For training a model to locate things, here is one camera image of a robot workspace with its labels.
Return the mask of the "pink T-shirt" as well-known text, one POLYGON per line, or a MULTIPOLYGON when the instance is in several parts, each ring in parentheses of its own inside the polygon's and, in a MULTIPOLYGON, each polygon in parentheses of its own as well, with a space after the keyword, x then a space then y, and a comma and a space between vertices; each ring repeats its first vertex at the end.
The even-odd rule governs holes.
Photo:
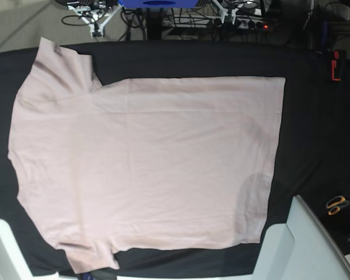
POLYGON ((285 78, 137 78, 102 85, 92 58, 40 40, 13 105, 17 198, 76 273, 130 249, 258 243, 285 78))

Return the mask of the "blue plastic box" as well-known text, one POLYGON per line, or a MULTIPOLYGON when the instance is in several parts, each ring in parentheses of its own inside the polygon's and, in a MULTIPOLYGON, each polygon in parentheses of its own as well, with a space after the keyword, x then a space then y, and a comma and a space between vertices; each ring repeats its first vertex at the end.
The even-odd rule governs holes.
POLYGON ((119 0, 125 8, 194 8, 198 0, 119 0))

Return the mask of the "red black clamp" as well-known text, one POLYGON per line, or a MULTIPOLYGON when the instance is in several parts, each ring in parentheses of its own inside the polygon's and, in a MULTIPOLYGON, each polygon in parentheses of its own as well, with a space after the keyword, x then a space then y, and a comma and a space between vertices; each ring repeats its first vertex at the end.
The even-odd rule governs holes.
POLYGON ((346 65, 347 52, 345 50, 334 50, 330 51, 329 55, 331 80, 334 82, 340 82, 346 65))

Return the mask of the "black table cloth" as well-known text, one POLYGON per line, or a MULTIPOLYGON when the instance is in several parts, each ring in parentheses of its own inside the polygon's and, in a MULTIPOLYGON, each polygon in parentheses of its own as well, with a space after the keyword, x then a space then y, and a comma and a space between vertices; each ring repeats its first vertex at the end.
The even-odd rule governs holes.
MULTIPOLYGON (((344 254, 350 254, 350 207, 328 216, 326 202, 350 199, 350 61, 341 80, 331 62, 311 51, 210 41, 131 41, 73 45, 91 55, 101 83, 126 78, 283 76, 286 79, 279 148, 267 225, 286 221, 292 197, 302 196, 344 254)), ((0 219, 9 223, 36 276, 69 271, 64 252, 39 235, 17 201, 18 183, 8 159, 15 95, 29 74, 35 48, 0 53, 0 219)))

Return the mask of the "orange handled scissors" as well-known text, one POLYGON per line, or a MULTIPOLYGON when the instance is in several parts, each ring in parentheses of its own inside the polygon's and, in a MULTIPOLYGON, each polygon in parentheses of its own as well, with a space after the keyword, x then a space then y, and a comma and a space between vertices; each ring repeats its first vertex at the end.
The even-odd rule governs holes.
POLYGON ((350 199, 346 199, 344 196, 339 195, 329 200, 325 207, 327 209, 328 216, 333 216, 349 206, 350 199))

